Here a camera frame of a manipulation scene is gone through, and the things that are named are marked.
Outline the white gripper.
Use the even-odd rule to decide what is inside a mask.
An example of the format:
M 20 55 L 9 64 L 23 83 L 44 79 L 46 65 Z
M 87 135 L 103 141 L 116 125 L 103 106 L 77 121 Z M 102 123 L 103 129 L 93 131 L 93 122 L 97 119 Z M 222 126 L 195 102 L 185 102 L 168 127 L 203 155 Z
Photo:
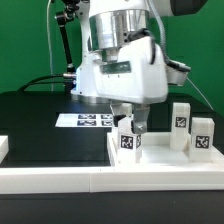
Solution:
M 96 91 L 100 97 L 120 100 L 133 104 L 132 132 L 147 132 L 147 120 L 150 106 L 163 102 L 168 94 L 166 65 L 161 48 L 155 44 L 152 51 L 152 38 L 146 36 L 132 41 L 118 53 L 117 63 L 103 63 L 97 60 L 98 54 L 92 56 L 93 74 Z M 126 114 L 120 102 L 110 104 L 113 125 Z

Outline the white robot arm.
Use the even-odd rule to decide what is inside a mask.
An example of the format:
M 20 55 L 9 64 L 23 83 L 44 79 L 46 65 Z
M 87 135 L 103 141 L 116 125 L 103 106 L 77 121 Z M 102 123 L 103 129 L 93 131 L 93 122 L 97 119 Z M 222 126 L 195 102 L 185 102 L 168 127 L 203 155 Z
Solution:
M 116 123 L 147 131 L 150 106 L 166 100 L 170 85 L 191 68 L 166 53 L 165 16 L 195 14 L 208 0 L 80 0 L 77 16 L 83 56 L 73 93 L 111 101 Z

